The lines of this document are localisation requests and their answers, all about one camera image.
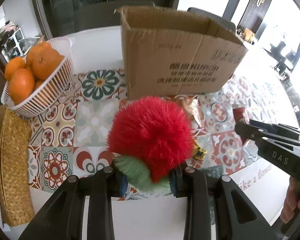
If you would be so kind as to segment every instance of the white plastic basket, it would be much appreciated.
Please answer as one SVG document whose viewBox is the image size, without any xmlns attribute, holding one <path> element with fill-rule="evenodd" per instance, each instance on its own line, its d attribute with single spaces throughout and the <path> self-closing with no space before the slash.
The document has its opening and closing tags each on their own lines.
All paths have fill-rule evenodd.
<svg viewBox="0 0 300 240">
<path fill-rule="evenodd" d="M 45 80 L 26 100 L 16 106 L 9 97 L 9 82 L 6 82 L 3 89 L 1 102 L 7 104 L 15 113 L 25 117 L 37 116 L 51 107 L 65 91 L 72 77 L 73 61 L 71 54 L 71 40 L 67 37 L 59 37 L 49 40 L 48 43 L 50 43 L 53 49 L 65 56 L 50 77 L 48 77 L 48 79 Z"/>
</svg>

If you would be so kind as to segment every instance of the red fluffy pom-pom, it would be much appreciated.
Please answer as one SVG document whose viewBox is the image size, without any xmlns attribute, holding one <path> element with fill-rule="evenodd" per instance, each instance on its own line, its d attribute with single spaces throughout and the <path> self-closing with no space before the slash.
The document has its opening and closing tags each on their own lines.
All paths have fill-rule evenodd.
<svg viewBox="0 0 300 240">
<path fill-rule="evenodd" d="M 190 121 L 174 102 L 146 97 L 119 110 L 108 134 L 108 150 L 142 160 L 154 183 L 191 156 Z"/>
</svg>

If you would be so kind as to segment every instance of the red can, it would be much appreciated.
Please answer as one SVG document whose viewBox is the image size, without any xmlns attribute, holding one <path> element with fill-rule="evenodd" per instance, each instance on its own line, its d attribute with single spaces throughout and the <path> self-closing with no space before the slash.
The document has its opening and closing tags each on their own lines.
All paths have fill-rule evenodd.
<svg viewBox="0 0 300 240">
<path fill-rule="evenodd" d="M 243 123 L 249 123 L 249 117 L 246 114 L 246 107 L 245 106 L 239 106 L 239 105 L 232 105 L 233 110 L 233 117 L 235 120 L 235 123 L 243 122 Z M 247 138 L 240 136 L 242 145 L 244 145 L 247 141 Z"/>
</svg>

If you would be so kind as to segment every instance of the woven straw mat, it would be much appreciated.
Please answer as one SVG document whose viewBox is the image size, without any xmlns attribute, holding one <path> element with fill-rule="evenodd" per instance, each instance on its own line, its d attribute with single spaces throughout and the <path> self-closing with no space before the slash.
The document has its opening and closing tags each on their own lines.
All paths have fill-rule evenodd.
<svg viewBox="0 0 300 240">
<path fill-rule="evenodd" d="M 0 208 L 9 226 L 34 217 L 27 177 L 29 137 L 29 123 L 0 106 Z"/>
</svg>

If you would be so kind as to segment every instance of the orange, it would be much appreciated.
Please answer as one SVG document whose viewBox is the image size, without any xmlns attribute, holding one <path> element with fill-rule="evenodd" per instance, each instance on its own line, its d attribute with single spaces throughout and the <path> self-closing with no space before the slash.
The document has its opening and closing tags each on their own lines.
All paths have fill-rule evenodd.
<svg viewBox="0 0 300 240">
<path fill-rule="evenodd" d="M 64 56 L 55 49 L 44 48 L 33 58 L 32 69 L 37 78 L 46 80 L 59 66 Z"/>
<path fill-rule="evenodd" d="M 13 74 L 18 70 L 25 68 L 25 61 L 22 57 L 15 57 L 12 60 L 10 60 L 4 70 L 4 77 L 7 81 L 10 81 Z"/>
<path fill-rule="evenodd" d="M 26 68 L 32 68 L 32 61 L 34 57 L 45 48 L 52 49 L 51 45 L 45 41 L 39 41 L 36 45 L 31 47 L 26 56 Z"/>
<path fill-rule="evenodd" d="M 8 93 L 15 105 L 24 101 L 34 89 L 34 76 L 28 69 L 18 69 L 9 82 Z"/>
<path fill-rule="evenodd" d="M 44 82 L 44 80 L 37 80 L 37 82 L 34 85 L 34 90 L 37 90 L 38 87 L 40 87 L 42 85 L 42 83 Z"/>
<path fill-rule="evenodd" d="M 27 67 L 27 64 L 26 64 L 26 69 L 31 71 L 32 75 L 34 76 L 34 81 L 37 81 L 38 78 L 34 75 L 32 67 L 29 67 L 29 66 Z"/>
</svg>

